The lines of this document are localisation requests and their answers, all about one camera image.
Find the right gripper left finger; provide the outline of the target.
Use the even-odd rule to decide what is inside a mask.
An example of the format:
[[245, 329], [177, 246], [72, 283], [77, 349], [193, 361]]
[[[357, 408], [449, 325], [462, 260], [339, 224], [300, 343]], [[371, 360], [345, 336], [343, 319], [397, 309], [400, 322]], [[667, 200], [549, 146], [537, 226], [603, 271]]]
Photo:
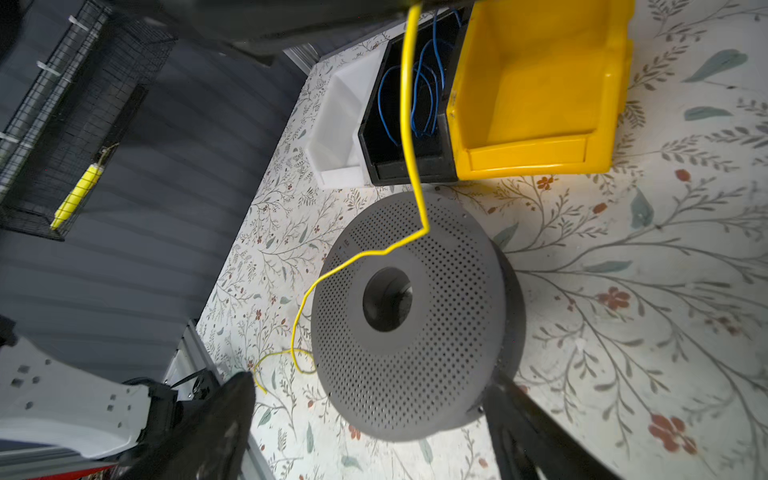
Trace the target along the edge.
[[255, 386], [239, 372], [184, 419], [123, 479], [236, 479], [248, 445]]

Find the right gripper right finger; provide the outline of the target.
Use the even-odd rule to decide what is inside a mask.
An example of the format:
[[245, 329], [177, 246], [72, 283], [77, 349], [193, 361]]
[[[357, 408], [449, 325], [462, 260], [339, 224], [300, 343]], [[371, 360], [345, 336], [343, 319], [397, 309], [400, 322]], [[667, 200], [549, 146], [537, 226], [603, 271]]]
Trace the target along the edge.
[[499, 370], [483, 410], [502, 479], [617, 477]]

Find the grey perforated cable spool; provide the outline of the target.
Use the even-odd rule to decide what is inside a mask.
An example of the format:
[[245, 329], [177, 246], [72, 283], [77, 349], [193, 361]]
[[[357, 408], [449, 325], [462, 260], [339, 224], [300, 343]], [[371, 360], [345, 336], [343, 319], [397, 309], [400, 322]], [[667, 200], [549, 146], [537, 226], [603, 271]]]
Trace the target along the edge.
[[333, 407], [363, 434], [419, 440], [476, 420], [496, 373], [521, 363], [526, 314], [500, 248], [456, 200], [412, 194], [374, 202], [343, 230], [311, 307], [317, 374]]

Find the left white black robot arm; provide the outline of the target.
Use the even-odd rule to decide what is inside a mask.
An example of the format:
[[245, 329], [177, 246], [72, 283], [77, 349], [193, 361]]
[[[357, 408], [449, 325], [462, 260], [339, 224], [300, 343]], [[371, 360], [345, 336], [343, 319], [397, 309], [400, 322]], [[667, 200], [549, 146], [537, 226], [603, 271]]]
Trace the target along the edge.
[[471, 425], [389, 444], [351, 427], [287, 347], [341, 231], [391, 189], [322, 190], [306, 128], [340, 58], [268, 67], [144, 21], [108, 28], [1, 233], [1, 311], [57, 361], [162, 382], [187, 324], [224, 376], [259, 377], [253, 434], [278, 479], [466, 479]]

